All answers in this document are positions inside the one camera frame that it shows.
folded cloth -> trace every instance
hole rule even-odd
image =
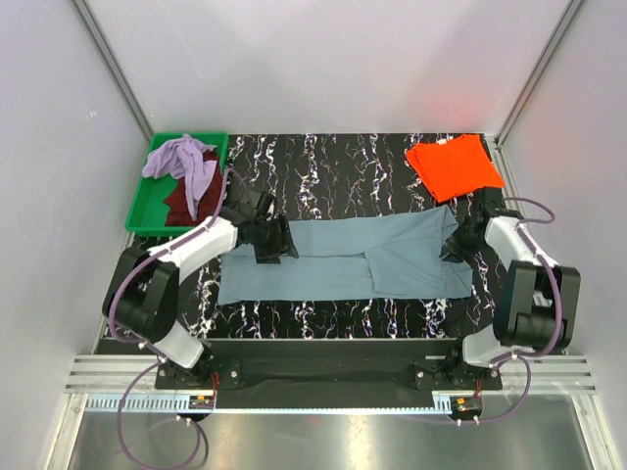
[[[407,151],[407,159],[438,203],[480,188],[505,186],[477,134],[442,145],[417,144]]]
[[[198,213],[198,202],[209,188],[217,162],[203,162],[203,152],[215,149],[188,134],[179,139],[168,140],[148,155],[148,163],[141,174],[144,178],[161,178],[170,174],[174,179],[185,177],[187,208],[193,220]]]
[[[203,153],[203,161],[218,162],[219,155],[215,150],[208,150]],[[198,216],[196,217],[196,220],[194,220],[187,209],[185,179],[179,179],[174,191],[172,191],[164,200],[164,203],[169,207],[168,217],[166,218],[166,226],[192,227],[201,224],[207,219],[207,217],[214,214],[219,201],[221,189],[222,175],[218,169],[216,173],[214,173],[214,179],[212,179],[209,188],[198,203]]]
[[[250,245],[224,254],[217,302],[468,297],[470,266],[440,259],[442,244],[457,226],[448,206],[293,221],[290,230],[300,257],[257,264]]]

green tray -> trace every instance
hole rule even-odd
[[[150,142],[148,153],[161,147],[167,140],[177,139],[182,135],[182,132],[155,134]],[[223,132],[189,132],[189,135],[205,144],[217,145],[219,166],[224,170],[228,151],[228,134]],[[166,227],[169,207],[164,204],[164,199],[175,187],[176,180],[169,174],[159,179],[140,177],[135,190],[135,197],[126,218],[126,230],[134,232],[140,237],[169,237],[178,236],[194,228]]]

black marble surface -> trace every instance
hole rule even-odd
[[[288,219],[337,219],[432,209],[437,203],[408,164],[418,142],[452,134],[231,136],[230,161],[252,187],[272,191]],[[449,201],[461,221],[472,195]],[[143,239],[148,247],[165,240]],[[472,263],[462,300],[242,302],[216,305],[219,259],[180,287],[179,319],[199,338],[434,338],[490,324],[505,270],[491,249]]]

orange towel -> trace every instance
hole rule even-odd
[[[417,144],[408,162],[438,203],[484,188],[506,184],[483,150],[476,134],[464,134],[446,144]]]

reflective metal surface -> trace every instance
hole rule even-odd
[[[485,398],[485,415],[510,406]],[[127,414],[123,429],[131,451],[157,467],[182,462],[195,433],[171,423],[146,436],[163,414]],[[440,417],[421,417],[436,419]],[[134,469],[120,453],[113,413],[85,413],[72,470]],[[189,468],[226,469],[592,469],[575,410],[566,397],[530,397],[495,425],[458,428],[410,416],[224,415],[202,423],[210,452]]]

